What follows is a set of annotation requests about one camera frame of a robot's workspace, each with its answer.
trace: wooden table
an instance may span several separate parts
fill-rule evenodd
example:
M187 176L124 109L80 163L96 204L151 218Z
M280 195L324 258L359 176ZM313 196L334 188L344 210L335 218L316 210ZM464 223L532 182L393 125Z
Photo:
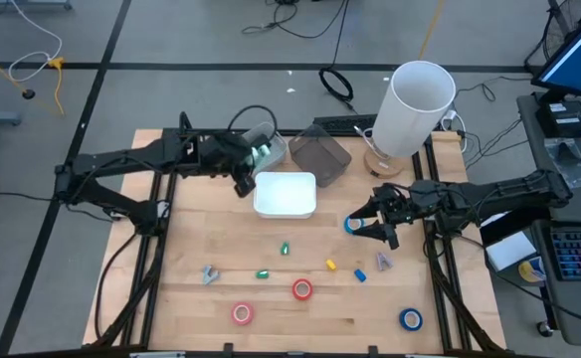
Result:
M133 147L160 136L161 130L138 130ZM458 137L451 132L434 133L439 174L444 181L467 181ZM400 248L353 237L343 230L347 215L366 203L373 186L383 181L370 176L363 165L365 143L360 138L337 138L351 154L346 172L327 188L317 189L317 210L307 220L261 219L253 210L251 194L239 199L233 181L193 177L179 179L162 267L150 349L222 350L233 342L236 351L367 352L369 345L383 353L441 353L437 310L432 279L422 253L423 227L400 225ZM393 182L410 185L414 180L411 161ZM427 171L422 153L424 173ZM291 157L277 171L298 171ZM136 200L148 198L152 173L126 175L121 192ZM166 177L163 188L166 188ZM103 264L132 233L128 222L113 224ZM480 240L476 227L465 235ZM290 255L281 256L284 241ZM101 330L117 316L128 299L137 256L136 240L114 262L105 280ZM500 318L482 249L454 240L455 258L466 306L494 342L504 347ZM377 269L376 254L394 261L388 270ZM329 271L332 259L337 271ZM212 265L221 273L210 285L202 284L202 268ZM268 279L255 278L268 269ZM359 282L353 272L362 269L367 280ZM314 294L297 301L292 283L308 278ZM231 320L237 301L250 302L255 319L247 326ZM454 347L460 346L456 316L446 301ZM398 323L398 314L417 308L424 317L418 332L408 332ZM144 304L137 309L141 317ZM85 342L95 340L94 310ZM139 336L136 319L134 339Z

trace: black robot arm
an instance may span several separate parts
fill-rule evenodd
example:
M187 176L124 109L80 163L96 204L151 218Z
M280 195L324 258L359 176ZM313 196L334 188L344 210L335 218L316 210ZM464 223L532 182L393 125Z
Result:
M560 174L536 170L524 178L484 185L417 180L409 188L384 183L372 189L366 205L350 214L351 219L379 216L373 224L353 231L399 247L395 226L434 216L437 232L444 237L460 235L469 224L498 213L528 207L563 207L572 194ZM406 197L401 190L407 190Z
M143 148L101 154L80 154L55 168L55 198L67 205L89 202L112 217L127 217L141 235L158 235L160 218L167 210L161 203L136 201L101 186L97 178L155 171L188 176L229 176L241 198L254 188L252 147L269 141L265 136L248 142L228 131L186 134L173 131Z

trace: tape roll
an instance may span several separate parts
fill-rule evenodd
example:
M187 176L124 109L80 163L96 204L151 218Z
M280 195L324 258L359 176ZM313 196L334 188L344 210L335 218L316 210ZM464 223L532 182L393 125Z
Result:
M299 293L299 288L305 286L306 293ZM305 278L300 278L292 284L292 295L298 300L307 300L312 296L312 284Z
M238 311L240 309L246 309L247 311L246 317L240 318L238 316ZM253 307L247 302L236 303L233 306L233 309L231 310L231 319L233 319L233 322L235 322L235 324L237 325L247 325L251 323L251 321L253 320Z
M356 226L355 228L351 228L350 227L350 222L352 222L352 223L358 223L358 226ZM348 234L352 234L352 232L354 230L357 230L359 228L362 228L365 225L366 224L363 221L363 219L350 219L350 218L346 218L346 220L343 221L343 229L345 229L346 233L348 233Z
M405 330L418 331L423 325L423 316L414 308L407 308L399 314L399 322Z

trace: white label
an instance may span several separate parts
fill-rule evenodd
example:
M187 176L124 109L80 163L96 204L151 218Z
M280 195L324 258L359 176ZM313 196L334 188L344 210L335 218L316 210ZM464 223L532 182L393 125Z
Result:
M550 104L549 109L551 109L552 112L567 110L567 108L565 108L565 106L561 103Z
M579 121L580 119L576 117L556 119L556 123L558 124L577 123Z

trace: white cable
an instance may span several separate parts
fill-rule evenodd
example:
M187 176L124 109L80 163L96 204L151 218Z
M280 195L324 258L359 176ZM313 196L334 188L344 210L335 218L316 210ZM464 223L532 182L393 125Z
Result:
M365 128L365 129L361 130L356 125L354 125L353 128L357 132L357 134L361 135L363 140L366 142L366 144L368 144L368 146L370 147L370 149L372 149L372 151L375 153L376 156L378 156L381 159L385 159L385 160L390 159L390 156L383 154L379 149L377 149L375 147L374 141L370 140L370 136L368 135L368 132L372 131L372 128Z
M451 109L448 110L448 112L443 116L443 118L441 118L441 128L443 128L444 131L450 130L450 128L452 127L452 122L454 121L455 118L459 119L459 123L461 124L462 131L464 133L467 132L468 129L466 128L466 123L463 122L463 119L455 110L451 110ZM446 120L450 121L450 126L447 128L445 126ZM468 142L465 139L463 139L463 148L461 148L461 152L465 153L466 149L468 149Z
M36 76L42 69L45 68L45 66L48 65L48 63L55 59L56 56L59 55L59 53L61 52L61 48L63 47L63 40L58 37L56 34L52 33L51 31L48 31L44 28L42 28L41 26L37 25L34 21L30 20L27 16L25 16L25 14L23 13L23 11L21 10L21 8L19 8L19 6L16 4L16 1L14 0L10 0L10 2L12 2L12 5L16 8L16 10L19 12L19 14L23 17L23 19L25 19L25 21L29 22L32 26L34 26L35 28L43 31L44 33L55 37L58 41L59 41L59 49L56 51L56 53L53 56L50 56L50 54L44 52L44 51L37 51L37 52L33 52L30 54L25 55L24 57L20 58L19 60L15 61L12 63L12 65L10 65L10 67L8 68L8 76L10 77L10 79L14 82L25 82L29 79L31 79L32 77ZM28 59L32 56L38 56L38 55L43 55L46 57L46 62L44 62L38 70L34 71L32 74L30 74L29 76L25 77L24 79L15 79L14 76L12 76L12 70L14 69L14 67L21 63L22 61L24 61L25 59Z

